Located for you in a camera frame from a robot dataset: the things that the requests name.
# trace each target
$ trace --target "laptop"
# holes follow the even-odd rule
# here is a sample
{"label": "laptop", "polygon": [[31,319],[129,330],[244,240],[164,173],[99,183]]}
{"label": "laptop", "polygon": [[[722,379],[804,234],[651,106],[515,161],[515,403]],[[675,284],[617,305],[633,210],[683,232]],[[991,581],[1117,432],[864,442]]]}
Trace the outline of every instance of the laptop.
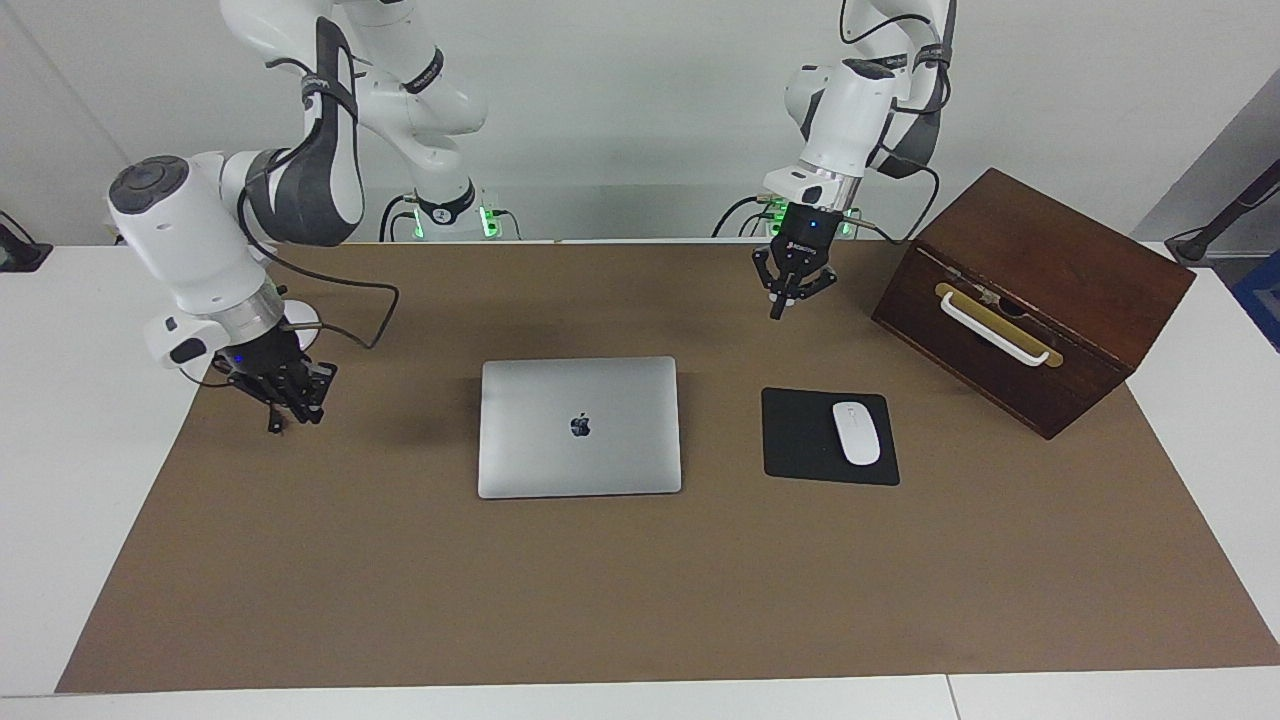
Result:
{"label": "laptop", "polygon": [[483,498],[678,492],[676,360],[484,364]]}

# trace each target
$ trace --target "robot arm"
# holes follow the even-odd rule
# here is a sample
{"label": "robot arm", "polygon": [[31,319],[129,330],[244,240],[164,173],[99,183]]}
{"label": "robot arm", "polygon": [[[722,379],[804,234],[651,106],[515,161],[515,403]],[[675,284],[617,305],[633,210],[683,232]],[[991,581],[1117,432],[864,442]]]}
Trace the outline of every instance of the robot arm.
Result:
{"label": "robot arm", "polygon": [[836,282],[829,247],[867,169],[902,178],[925,167],[951,92],[955,0],[865,0],[855,23],[869,29],[846,42],[869,59],[805,65],[787,86],[806,142],[799,163],[764,178],[790,205],[777,237],[751,255],[773,319]]}
{"label": "robot arm", "polygon": [[[221,0],[234,35],[268,67],[301,76],[305,140],[293,150],[169,155],[131,165],[111,184],[109,205],[120,234],[180,310],[145,331],[166,368],[212,356],[228,384],[300,423],[319,423],[337,366],[312,363],[294,323],[314,323],[310,307],[280,299],[246,234],[334,246],[364,215],[356,124],[387,137],[411,163],[420,204],[440,199],[457,219],[475,204],[445,135],[484,123],[481,99],[444,79],[443,54],[420,32],[412,0],[347,3],[356,33],[384,68],[357,73],[330,0]],[[480,222],[476,220],[476,234]]]}

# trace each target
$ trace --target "white table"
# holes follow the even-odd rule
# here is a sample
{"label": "white table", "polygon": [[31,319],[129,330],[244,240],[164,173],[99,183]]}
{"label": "white table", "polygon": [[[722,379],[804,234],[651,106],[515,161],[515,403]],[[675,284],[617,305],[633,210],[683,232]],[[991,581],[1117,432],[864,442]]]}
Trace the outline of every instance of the white table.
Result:
{"label": "white table", "polygon": [[[1280,634],[1280,355],[1198,274],[1129,386]],[[0,696],[52,692],[189,409],[195,386],[140,337],[166,309],[123,247],[0,275]],[[1270,719],[1280,667],[0,700],[0,717],[69,716]]]}

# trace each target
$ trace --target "computer mouse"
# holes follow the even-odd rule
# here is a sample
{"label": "computer mouse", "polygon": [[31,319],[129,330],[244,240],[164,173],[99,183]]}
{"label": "computer mouse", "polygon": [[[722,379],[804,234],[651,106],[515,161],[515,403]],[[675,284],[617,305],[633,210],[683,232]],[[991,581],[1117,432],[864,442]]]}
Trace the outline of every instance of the computer mouse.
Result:
{"label": "computer mouse", "polygon": [[879,460],[879,434],[872,413],[861,402],[837,402],[831,406],[836,418],[836,432],[845,460],[854,465],[872,465]]}

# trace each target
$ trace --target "mouse pad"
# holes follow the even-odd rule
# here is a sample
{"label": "mouse pad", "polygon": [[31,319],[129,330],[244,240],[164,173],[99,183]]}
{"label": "mouse pad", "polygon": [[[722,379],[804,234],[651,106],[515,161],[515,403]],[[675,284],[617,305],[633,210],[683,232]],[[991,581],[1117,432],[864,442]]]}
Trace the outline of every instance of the mouse pad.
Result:
{"label": "mouse pad", "polygon": [[[840,446],[831,409],[837,402],[850,401],[865,405],[876,423],[881,456],[870,465],[854,465],[845,459]],[[901,482],[888,402],[882,395],[767,387],[760,392],[760,415],[767,475],[868,486],[896,486]]]}

